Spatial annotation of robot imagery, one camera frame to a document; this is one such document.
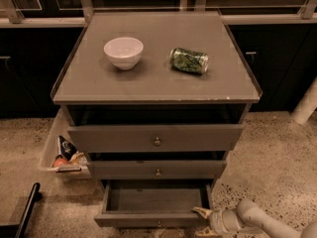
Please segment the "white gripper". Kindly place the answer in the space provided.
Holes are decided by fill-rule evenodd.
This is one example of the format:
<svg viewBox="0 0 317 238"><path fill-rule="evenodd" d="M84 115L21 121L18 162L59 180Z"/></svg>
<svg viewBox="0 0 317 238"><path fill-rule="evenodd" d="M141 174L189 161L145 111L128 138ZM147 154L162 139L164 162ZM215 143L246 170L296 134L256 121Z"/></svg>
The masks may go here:
<svg viewBox="0 0 317 238"><path fill-rule="evenodd" d="M194 207L193 212L200 214L204 219L209 219L209 226L196 230L197 237L207 238L241 231L246 227L245 222L238 215L236 209L214 210Z"/></svg>

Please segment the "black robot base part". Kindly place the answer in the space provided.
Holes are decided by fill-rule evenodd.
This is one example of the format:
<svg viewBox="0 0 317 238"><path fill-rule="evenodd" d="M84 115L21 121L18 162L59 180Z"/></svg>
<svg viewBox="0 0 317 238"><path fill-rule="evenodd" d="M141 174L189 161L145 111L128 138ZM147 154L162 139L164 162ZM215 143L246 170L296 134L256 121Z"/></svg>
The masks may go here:
<svg viewBox="0 0 317 238"><path fill-rule="evenodd" d="M35 182L29 195L18 203L17 217L7 223L0 224L0 238L25 238L34 206L42 199L41 184Z"/></svg>

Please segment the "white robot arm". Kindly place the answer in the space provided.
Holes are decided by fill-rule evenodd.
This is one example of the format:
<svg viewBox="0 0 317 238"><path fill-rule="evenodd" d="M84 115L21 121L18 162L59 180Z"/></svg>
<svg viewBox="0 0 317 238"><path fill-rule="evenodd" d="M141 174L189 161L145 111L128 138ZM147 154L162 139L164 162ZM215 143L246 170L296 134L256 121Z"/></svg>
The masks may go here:
<svg viewBox="0 0 317 238"><path fill-rule="evenodd" d="M241 200L234 209L214 210L194 207L192 211L208 221L206 227L196 232L200 237L223 236L233 232L251 234L264 232L269 238L317 238L317 222L310 223L302 232L298 232L270 217L248 199Z"/></svg>

